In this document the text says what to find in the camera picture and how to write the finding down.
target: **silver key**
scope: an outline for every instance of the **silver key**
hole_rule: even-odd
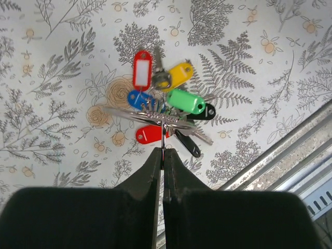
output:
[[[152,86],[156,90],[162,90],[166,88],[170,88],[172,85],[172,78],[171,75],[168,71],[165,71],[165,69],[162,66],[162,61],[161,61],[161,55],[160,55],[160,50],[159,47],[155,47],[155,59],[156,59],[156,69],[155,73],[152,76]],[[166,87],[161,87],[162,82],[167,82]]]
[[[153,111],[151,99],[147,99],[146,103],[147,103],[148,110],[149,111]]]
[[[180,132],[185,136],[193,135],[195,137],[198,137],[200,140],[206,142],[209,145],[213,144],[213,141],[209,136],[206,136],[206,135],[202,134],[198,130],[193,130],[193,131],[180,130]]]
[[[169,129],[169,130],[168,130],[168,135],[169,135],[169,136],[173,136],[174,133],[175,133],[175,129]]]
[[[160,55],[160,50],[159,50],[158,46],[155,47],[155,58],[156,58],[155,73],[165,71],[164,68],[162,67],[161,55]]]

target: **red key tag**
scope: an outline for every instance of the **red key tag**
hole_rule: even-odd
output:
[[[152,56],[147,51],[139,51],[134,58],[133,84],[137,91],[146,91],[151,85]]]
[[[160,126],[145,126],[136,131],[136,139],[140,144],[150,144],[161,140]]]

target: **keychain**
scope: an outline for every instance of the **keychain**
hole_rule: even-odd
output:
[[[200,114],[205,109],[205,101],[202,97],[178,89],[168,93],[167,102],[175,108],[192,114]]]
[[[186,81],[190,80],[190,78],[193,75],[193,68],[190,63],[180,63],[179,65],[173,67],[170,69],[169,74],[172,78],[172,84],[170,88],[166,88],[167,82],[161,83],[161,91],[163,92],[170,92],[174,88],[177,88],[178,86],[182,85]]]
[[[136,139],[140,144],[150,144],[161,140],[161,126],[144,126],[136,131]]]
[[[183,135],[179,130],[175,130],[176,138],[186,147],[186,149],[195,157],[201,156],[201,150],[198,145],[189,137]]]
[[[216,108],[213,105],[206,103],[205,109],[200,114],[188,114],[187,119],[194,120],[211,120],[216,116]]]
[[[151,85],[152,56],[147,51],[139,51],[134,58],[133,85],[137,91],[146,91]]]
[[[142,104],[147,105],[147,100],[151,101],[151,105],[155,106],[156,104],[157,109],[159,109],[159,105],[161,105],[162,103],[156,99],[154,99],[154,97],[152,95],[149,95],[145,92],[139,92],[137,90],[132,90],[129,94],[128,94],[128,103],[139,110],[142,110]],[[163,113],[165,111],[166,107],[165,104],[163,104],[161,112]]]

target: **key ring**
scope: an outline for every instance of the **key ring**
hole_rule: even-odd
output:
[[[162,86],[161,84],[167,82],[167,86]],[[157,72],[152,76],[152,88],[154,90],[164,90],[172,86],[172,76],[165,72]]]
[[[191,123],[180,120],[179,117],[171,116],[157,112],[131,112],[129,110],[121,110],[112,107],[104,107],[103,111],[108,112],[112,115],[123,117],[125,119],[137,121],[140,123],[147,123],[149,125],[161,126],[162,122],[165,122],[167,128],[178,129],[178,130],[195,130],[196,127]]]

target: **green key tag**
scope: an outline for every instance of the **green key tag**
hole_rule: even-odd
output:
[[[192,114],[200,114],[205,109],[205,101],[202,97],[178,89],[169,92],[167,102],[175,108]]]

